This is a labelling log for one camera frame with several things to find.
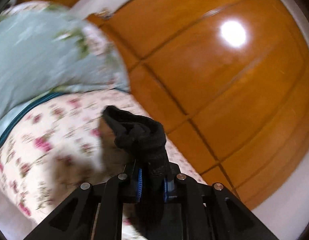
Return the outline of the black pants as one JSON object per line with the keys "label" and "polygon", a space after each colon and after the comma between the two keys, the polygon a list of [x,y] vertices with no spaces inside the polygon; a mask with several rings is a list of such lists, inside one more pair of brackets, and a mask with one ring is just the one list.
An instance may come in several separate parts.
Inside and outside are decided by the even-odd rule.
{"label": "black pants", "polygon": [[151,118],[107,106],[102,115],[114,133],[114,144],[135,161],[135,212],[146,239],[180,239],[180,207],[170,204],[174,191],[174,165],[166,151],[163,125]]}

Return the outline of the brown wooden wardrobe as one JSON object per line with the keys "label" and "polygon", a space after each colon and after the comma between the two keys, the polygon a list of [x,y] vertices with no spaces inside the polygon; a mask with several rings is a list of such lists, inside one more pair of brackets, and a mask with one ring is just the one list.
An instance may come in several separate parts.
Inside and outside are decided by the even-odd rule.
{"label": "brown wooden wardrobe", "polygon": [[84,2],[137,101],[207,183],[250,209],[309,149],[309,47],[280,0],[43,1]]}

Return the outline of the light blue floral pillow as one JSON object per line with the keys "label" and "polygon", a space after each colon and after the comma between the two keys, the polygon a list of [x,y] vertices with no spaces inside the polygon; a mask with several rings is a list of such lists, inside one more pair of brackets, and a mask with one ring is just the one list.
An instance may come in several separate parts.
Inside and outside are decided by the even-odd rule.
{"label": "light blue floral pillow", "polygon": [[0,13],[0,148],[34,107],[69,93],[130,82],[114,42],[61,5],[26,2]]}

